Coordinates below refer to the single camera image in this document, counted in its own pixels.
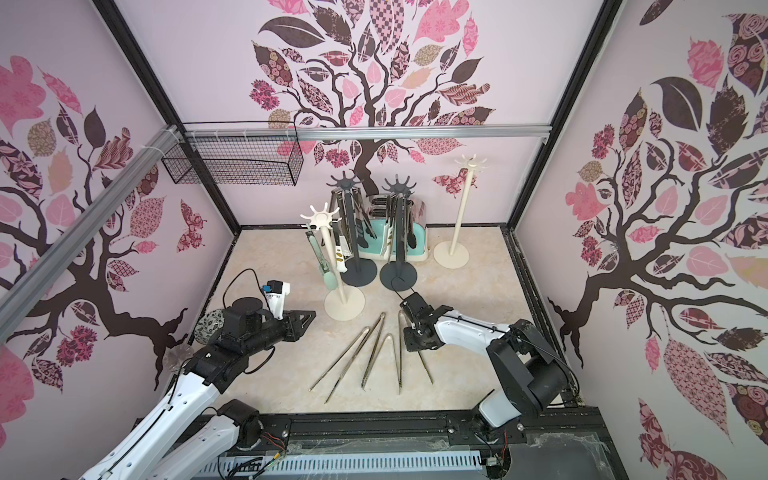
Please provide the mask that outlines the aluminium frame rail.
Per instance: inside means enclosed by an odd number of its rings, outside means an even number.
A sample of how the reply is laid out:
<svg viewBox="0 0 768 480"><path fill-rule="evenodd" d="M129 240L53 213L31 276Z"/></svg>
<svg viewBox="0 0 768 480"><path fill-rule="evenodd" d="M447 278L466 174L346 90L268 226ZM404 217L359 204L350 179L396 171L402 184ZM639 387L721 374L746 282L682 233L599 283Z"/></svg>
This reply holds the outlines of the aluminium frame rail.
<svg viewBox="0 0 768 480"><path fill-rule="evenodd" d="M85 212L41 256L32 271L24 275L1 299L1 341L6 342L44 293L74 261L86 244L115 213L144 175L160 161L182 136L174 125L162 128L142 147L135 159L117 175Z"/></svg>
<svg viewBox="0 0 768 480"><path fill-rule="evenodd" d="M401 140L427 138L548 138L552 127L546 124L470 125L470 126L418 126L418 127L334 127L297 128L290 124L286 128L256 128L246 124L231 128L196 128L185 126L184 137L191 140L213 138L238 138L256 140L263 137L278 137L298 141L321 140Z"/></svg>

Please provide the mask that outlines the black silicone tip tongs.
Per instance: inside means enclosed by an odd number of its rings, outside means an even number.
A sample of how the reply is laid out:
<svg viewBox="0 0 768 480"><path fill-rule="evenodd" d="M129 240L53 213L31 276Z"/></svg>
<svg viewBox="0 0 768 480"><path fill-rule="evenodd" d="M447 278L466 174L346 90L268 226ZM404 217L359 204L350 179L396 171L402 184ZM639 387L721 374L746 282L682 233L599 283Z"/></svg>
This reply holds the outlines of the black silicone tip tongs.
<svg viewBox="0 0 768 480"><path fill-rule="evenodd" d="M352 189L353 208L355 215L356 237L361 248L369 248L377 234L369 216L369 208L359 187Z"/></svg>

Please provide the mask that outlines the slim steel tongs centre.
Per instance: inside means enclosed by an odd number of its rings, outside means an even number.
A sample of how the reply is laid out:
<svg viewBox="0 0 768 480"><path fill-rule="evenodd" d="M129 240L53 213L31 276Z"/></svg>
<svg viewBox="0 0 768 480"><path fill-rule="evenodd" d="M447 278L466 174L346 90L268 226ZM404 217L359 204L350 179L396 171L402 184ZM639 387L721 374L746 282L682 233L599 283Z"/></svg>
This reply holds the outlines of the slim steel tongs centre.
<svg viewBox="0 0 768 480"><path fill-rule="evenodd" d="M364 375L363 375L363 378L362 378L362 381L361 381L361 388L362 389L364 389L366 387L368 379L370 377L371 370L373 368L373 365L374 365L374 362L375 362L375 358L376 358L376 355L377 355L377 351L378 351L378 348L379 348L379 342L380 342L380 339L381 339L381 336L382 336L385 320L386 320L386 313L382 312L379 315L379 318L378 318L378 320L376 322L376 325L375 325L375 337L374 337L374 341L373 341L373 344L372 344L372 350L371 350L371 354L369 356L369 359L368 359L368 362L367 362L367 365L366 365L366 369L364 371Z"/></svg>

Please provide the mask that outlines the steel tongs white tips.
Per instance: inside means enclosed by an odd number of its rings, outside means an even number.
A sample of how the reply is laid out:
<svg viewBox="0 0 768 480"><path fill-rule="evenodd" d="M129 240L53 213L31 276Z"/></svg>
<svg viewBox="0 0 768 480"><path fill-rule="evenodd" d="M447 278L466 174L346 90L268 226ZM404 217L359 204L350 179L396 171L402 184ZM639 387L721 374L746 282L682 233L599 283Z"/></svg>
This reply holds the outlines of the steel tongs white tips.
<svg viewBox="0 0 768 480"><path fill-rule="evenodd" d="M382 228L382 251L381 255L385 262L389 262L392 254L392 240L393 240L393 222L394 222L394 203L395 197L393 195L387 195L385 200L385 212L384 212L384 224Z"/></svg>

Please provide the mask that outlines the long steel tongs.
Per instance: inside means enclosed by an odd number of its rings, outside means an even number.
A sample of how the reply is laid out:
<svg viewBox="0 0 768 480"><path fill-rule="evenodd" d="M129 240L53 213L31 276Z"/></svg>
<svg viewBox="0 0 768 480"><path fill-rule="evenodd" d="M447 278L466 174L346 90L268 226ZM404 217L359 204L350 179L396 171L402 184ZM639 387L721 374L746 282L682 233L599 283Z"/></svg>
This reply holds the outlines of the long steel tongs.
<svg viewBox="0 0 768 480"><path fill-rule="evenodd" d="M363 327L357 334L354 340L348 345L348 347L342 352L342 354L329 366L326 371L320 375L320 377L311 385L310 390L313 391L337 366L340 366L338 376L336 377L331 390L328 392L324 403L328 404L333 398L334 394L338 390L340 384L347 376L349 370L354 364L356 358L366 345L372 328L370 326Z"/></svg>

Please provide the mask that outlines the white handled tongs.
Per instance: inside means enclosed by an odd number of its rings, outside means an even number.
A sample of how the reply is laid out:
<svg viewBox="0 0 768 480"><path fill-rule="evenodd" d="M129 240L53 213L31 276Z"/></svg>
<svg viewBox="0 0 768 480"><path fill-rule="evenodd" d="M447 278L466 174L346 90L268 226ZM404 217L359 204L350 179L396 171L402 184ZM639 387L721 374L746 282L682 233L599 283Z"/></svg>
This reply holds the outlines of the white handled tongs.
<svg viewBox="0 0 768 480"><path fill-rule="evenodd" d="M340 236L338 240L335 240L335 254L337 270L340 273L345 273L348 270L346 261L350 257L350 251L347 241L343 236Z"/></svg>

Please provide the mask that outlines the black nylon tongs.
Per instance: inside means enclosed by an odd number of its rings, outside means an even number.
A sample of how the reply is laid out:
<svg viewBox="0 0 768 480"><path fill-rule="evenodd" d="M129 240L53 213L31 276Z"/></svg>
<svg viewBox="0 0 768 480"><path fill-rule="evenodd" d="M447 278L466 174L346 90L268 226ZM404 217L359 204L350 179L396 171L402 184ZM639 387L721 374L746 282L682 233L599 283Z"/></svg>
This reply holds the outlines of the black nylon tongs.
<svg viewBox="0 0 768 480"><path fill-rule="evenodd" d="M411 256L422 255L424 253L425 243L423 227L425 204L421 199L414 196L410 196L407 199L407 254Z"/></svg>

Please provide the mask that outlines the green silicone tip tongs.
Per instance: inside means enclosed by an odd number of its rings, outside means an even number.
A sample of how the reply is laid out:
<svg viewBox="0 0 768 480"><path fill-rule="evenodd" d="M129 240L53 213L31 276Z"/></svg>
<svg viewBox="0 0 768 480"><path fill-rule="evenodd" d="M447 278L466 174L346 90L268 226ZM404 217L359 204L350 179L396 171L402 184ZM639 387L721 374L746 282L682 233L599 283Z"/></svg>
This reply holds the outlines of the green silicone tip tongs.
<svg viewBox="0 0 768 480"><path fill-rule="evenodd" d="M331 270L331 266L328 262L328 260L325 258L321 251L320 244L317 241L317 238L315 237L314 233L311 229L308 229L305 232L306 238L312 248L313 254L316 258L316 261L318 263L319 271L321 272L323 282L326 286L326 288L329 291L333 291L338 288L338 281L334 275L334 273Z"/></svg>

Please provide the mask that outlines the mint green toaster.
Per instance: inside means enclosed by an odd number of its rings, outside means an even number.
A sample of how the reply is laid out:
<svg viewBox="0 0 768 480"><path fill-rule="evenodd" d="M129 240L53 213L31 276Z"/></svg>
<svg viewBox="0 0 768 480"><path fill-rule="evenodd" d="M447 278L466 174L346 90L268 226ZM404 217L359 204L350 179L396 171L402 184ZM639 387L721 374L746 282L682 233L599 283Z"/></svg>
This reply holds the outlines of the mint green toaster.
<svg viewBox="0 0 768 480"><path fill-rule="evenodd" d="M396 200L389 200L386 194L366 198L366 214L370 224L363 225L362 237L358 238L362 258L376 261L395 259L395 205ZM406 260L411 263L421 262L428 257L427 227L423 219L426 205L418 198L409 197L407 206L409 217L405 221L408 228Z"/></svg>

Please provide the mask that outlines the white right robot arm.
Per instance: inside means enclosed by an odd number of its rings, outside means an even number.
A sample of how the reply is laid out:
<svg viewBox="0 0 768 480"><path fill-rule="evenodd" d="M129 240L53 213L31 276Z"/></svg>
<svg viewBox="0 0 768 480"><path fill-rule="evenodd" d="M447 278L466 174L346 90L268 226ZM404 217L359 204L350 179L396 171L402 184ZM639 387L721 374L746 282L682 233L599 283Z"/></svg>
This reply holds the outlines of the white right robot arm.
<svg viewBox="0 0 768 480"><path fill-rule="evenodd" d="M487 357L500 389L484 397L473 417L482 430L505 426L521 416L537 416L575 383L568 365L554 352L534 323L519 319L495 324L456 309L429 305L417 292L401 299L405 348L410 352L462 347Z"/></svg>

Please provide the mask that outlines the grey utensil rack stand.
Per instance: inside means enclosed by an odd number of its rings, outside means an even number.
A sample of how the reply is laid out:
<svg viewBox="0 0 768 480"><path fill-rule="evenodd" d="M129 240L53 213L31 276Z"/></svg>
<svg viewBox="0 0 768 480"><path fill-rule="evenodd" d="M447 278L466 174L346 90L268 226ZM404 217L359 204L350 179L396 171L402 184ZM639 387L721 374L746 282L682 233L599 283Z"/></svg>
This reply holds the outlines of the grey utensil rack stand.
<svg viewBox="0 0 768 480"><path fill-rule="evenodd" d="M339 178L332 176L328 186L331 188L331 207L337 208L339 239L344 240L349 255L345 259L346 271L342 280L353 287L363 287L372 283L377 276L377 266L373 260L363 257L363 249L368 246L366 235L376 235L368 216L362 190L362 182L354 173L341 173Z"/></svg>

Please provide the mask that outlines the grey utensil rack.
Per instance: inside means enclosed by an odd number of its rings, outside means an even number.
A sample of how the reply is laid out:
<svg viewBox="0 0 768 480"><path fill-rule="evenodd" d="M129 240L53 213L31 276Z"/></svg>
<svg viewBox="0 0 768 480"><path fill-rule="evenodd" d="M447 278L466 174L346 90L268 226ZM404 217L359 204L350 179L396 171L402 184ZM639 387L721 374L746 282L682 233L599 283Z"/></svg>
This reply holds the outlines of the grey utensil rack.
<svg viewBox="0 0 768 480"><path fill-rule="evenodd" d="M388 180L385 181L386 190L395 200L393 230L395 260L388 261L382 267L380 270L380 280L387 289L397 294L411 289L418 278L415 267L407 261L408 222L410 218L409 197L416 186L416 183L410 185L409 181L409 176L403 181L398 176L395 176L393 183L390 183Z"/></svg>

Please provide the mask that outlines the cream utensil rack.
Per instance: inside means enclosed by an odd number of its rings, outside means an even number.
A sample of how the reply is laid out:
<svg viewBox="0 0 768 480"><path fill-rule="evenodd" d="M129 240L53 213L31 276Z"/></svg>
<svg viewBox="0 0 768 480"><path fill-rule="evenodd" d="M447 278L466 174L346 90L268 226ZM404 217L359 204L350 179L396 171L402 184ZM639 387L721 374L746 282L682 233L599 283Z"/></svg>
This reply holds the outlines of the cream utensil rack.
<svg viewBox="0 0 768 480"><path fill-rule="evenodd" d="M332 232L333 216L338 209L331 211L325 204L321 210L310 206L312 213L302 215L306 220L306 237L318 262L323 282L329 291L324 300L326 314L333 320L351 321L362 313L365 307L363 292L347 285L338 268L338 251Z"/></svg>
<svg viewBox="0 0 768 480"><path fill-rule="evenodd" d="M459 236L475 176L487 168L486 162L486 159L478 160L476 155L462 157L458 161L460 168L465 171L465 175L452 237L450 241L443 241L433 249L434 260L444 268L459 269L469 261L469 251L459 242Z"/></svg>

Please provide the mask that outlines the short steel tongs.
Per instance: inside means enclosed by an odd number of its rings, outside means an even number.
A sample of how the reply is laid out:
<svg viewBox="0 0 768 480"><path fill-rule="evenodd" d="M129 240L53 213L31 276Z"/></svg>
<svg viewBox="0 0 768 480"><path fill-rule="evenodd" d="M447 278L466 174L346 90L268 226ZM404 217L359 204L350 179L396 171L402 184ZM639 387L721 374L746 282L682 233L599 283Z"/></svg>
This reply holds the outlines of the short steel tongs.
<svg viewBox="0 0 768 480"><path fill-rule="evenodd" d="M377 365L378 359L381 356L382 352L385 350L385 348L388 347L391 350L392 358L393 358L393 368L394 368L394 374L395 374L395 380L397 385L397 394L402 394L402 378L399 374L399 352L398 347L395 345L395 338L391 333L386 334L379 342L379 348L377 351L377 355L375 358L375 362L373 365L373 368L371 370L370 377L368 379L367 385L371 379L373 370L375 369L375 366Z"/></svg>

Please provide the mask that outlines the aluminium frame rail left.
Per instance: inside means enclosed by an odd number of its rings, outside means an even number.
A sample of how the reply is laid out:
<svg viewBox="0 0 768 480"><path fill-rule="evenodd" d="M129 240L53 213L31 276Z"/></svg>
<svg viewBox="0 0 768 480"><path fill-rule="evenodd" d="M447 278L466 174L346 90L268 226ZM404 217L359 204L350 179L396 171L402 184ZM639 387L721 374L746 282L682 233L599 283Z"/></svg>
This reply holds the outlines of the aluminium frame rail left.
<svg viewBox="0 0 768 480"><path fill-rule="evenodd" d="M117 175L85 212L41 256L32 271L24 275L1 299L1 341L6 342L44 293L74 261L86 244L115 213L144 175L160 161L182 136L174 125L162 128L142 147L135 159Z"/></svg>

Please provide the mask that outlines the clear glass lid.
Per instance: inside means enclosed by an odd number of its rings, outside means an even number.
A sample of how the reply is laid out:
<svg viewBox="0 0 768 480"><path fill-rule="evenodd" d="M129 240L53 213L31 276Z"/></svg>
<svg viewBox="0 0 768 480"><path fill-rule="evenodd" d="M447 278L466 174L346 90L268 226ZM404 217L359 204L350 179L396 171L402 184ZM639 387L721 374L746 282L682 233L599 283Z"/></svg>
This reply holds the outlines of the clear glass lid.
<svg viewBox="0 0 768 480"><path fill-rule="evenodd" d="M162 360L164 369L172 374L178 373L184 363L193 356L194 352L195 349L186 343L167 349Z"/></svg>

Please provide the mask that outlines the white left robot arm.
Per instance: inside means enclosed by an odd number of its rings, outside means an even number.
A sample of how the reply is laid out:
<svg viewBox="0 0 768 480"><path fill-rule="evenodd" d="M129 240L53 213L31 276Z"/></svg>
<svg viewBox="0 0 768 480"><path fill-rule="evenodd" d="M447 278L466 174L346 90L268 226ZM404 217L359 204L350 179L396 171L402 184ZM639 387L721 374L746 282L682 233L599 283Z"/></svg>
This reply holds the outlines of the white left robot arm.
<svg viewBox="0 0 768 480"><path fill-rule="evenodd" d="M186 441L182 434L241 375L250 358L300 340L315 320L312 310L272 313L258 298L239 299L223 311L223 325L182 367L174 385L86 479L191 479L231 448L257 446L264 426L257 409L231 400Z"/></svg>

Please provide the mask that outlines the aluminium frame rail back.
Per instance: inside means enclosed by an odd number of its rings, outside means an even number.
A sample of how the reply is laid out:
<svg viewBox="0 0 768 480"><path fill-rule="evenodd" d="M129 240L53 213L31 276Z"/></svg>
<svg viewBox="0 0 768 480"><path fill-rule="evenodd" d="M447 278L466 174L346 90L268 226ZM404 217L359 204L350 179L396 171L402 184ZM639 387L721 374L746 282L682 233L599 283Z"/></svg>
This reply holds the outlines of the aluminium frame rail back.
<svg viewBox="0 0 768 480"><path fill-rule="evenodd" d="M256 128L246 124L231 128L196 128L185 126L184 137L191 140L213 138L238 138L256 140L263 137L278 137L298 141L321 140L401 140L427 138L548 138L552 127L546 124L470 125L470 126L418 126L418 127L334 127L297 128L290 124L286 128Z"/></svg>

